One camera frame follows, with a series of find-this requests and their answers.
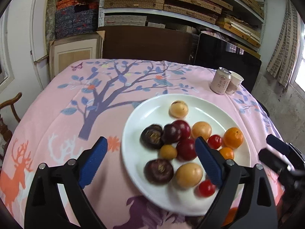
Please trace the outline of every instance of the metal screw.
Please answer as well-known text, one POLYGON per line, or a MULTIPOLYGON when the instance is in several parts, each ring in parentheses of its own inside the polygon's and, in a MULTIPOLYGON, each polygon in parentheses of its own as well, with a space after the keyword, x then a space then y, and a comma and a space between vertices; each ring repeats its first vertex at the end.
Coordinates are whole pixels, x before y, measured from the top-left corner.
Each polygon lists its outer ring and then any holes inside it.
POLYGON ((226 161, 227 165, 233 166, 234 165, 234 161, 232 159, 228 159, 226 161))
POLYGON ((68 165, 70 165, 70 166, 75 165, 75 163, 76 163, 76 160, 74 158, 68 160, 68 165))
POLYGON ((39 169, 44 169, 44 168, 45 168, 45 163, 39 165, 39 169))
POLYGON ((259 169, 259 170, 263 169, 263 166, 262 166, 261 164, 256 164, 255 166, 256 166, 256 168, 259 169))

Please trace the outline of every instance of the table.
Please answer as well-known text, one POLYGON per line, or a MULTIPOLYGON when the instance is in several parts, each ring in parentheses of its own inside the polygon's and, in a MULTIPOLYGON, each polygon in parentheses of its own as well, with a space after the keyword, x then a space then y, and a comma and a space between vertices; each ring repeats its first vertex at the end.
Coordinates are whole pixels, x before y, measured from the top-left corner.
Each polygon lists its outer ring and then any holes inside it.
MULTIPOLYGON (((242 86, 232 96, 212 92, 214 74, 213 69, 167 61, 90 59, 70 65, 37 97, 15 130, 1 172, 1 199, 23 226, 38 165, 63 165, 104 136, 108 151, 84 192, 105 226, 190 228, 185 223, 188 217, 162 210, 135 188, 122 163, 120 141, 125 122, 141 102, 162 94, 190 94, 216 104, 234 119, 247 139, 254 166, 257 153, 267 147, 266 136, 280 135, 242 86)), ((277 203, 283 190, 276 174, 269 169, 266 173, 277 203)), ((63 185, 59 190, 70 221, 77 224, 63 185)))

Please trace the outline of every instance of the dark plum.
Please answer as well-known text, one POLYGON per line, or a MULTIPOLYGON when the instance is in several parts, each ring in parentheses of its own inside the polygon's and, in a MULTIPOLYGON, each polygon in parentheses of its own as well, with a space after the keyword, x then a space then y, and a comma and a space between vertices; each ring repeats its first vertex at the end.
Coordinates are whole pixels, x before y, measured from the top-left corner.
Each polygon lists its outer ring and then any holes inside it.
POLYGON ((178 126, 174 124, 167 124, 164 126, 162 141, 164 144, 176 143, 181 138, 181 130, 178 126))
POLYGON ((154 159, 147 162, 144 174, 152 184, 166 184, 173 178, 173 166, 166 159, 154 159))
POLYGON ((162 140, 162 131, 159 128, 146 127, 141 133, 140 141, 147 148, 159 150, 164 145, 162 140))

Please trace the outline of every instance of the butterfly pattern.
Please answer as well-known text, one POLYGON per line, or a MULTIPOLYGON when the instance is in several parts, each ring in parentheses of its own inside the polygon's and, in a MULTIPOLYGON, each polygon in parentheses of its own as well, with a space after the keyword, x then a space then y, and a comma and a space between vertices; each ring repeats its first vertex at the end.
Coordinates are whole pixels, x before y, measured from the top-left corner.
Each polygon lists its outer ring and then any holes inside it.
POLYGON ((78 66, 71 66, 73 71, 76 71, 77 69, 82 69, 83 68, 83 62, 81 62, 78 66))

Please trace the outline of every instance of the concrete floor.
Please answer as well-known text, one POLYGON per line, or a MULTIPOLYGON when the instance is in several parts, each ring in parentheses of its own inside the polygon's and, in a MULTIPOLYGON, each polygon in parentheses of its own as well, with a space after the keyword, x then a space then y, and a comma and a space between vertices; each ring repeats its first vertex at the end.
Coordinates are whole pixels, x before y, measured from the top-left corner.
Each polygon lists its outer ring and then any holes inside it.
POLYGON ((269 74, 259 74, 252 95, 268 109, 283 140, 305 154, 305 100, 289 86, 287 92, 269 74))

